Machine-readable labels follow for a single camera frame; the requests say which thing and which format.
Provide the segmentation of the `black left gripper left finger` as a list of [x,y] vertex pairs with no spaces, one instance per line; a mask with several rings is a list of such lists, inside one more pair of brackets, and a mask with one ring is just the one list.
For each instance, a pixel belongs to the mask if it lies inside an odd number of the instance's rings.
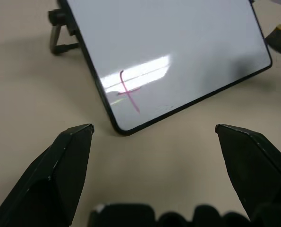
[[61,132],[0,206],[0,227],[70,227],[84,187],[94,126]]

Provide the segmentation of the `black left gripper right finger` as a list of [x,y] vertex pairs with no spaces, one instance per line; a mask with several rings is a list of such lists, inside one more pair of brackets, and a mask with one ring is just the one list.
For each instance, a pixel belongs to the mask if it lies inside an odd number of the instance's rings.
[[261,133],[226,124],[215,127],[232,186],[250,220],[263,205],[281,208],[281,152]]

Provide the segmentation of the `black-framed whiteboard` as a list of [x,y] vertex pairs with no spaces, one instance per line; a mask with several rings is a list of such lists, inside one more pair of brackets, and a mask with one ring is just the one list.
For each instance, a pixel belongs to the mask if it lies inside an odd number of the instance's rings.
[[57,2],[121,135],[272,66],[250,0]]

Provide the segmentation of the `black whiteboard stand leg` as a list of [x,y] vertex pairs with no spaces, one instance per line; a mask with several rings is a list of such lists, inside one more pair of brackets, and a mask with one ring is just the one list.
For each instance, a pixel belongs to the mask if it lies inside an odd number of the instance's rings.
[[51,24],[49,49],[53,55],[61,55],[70,50],[79,48],[79,43],[58,44],[60,32],[63,26],[67,27],[70,36],[76,35],[75,28],[68,22],[66,13],[62,9],[54,9],[48,12],[48,19]]

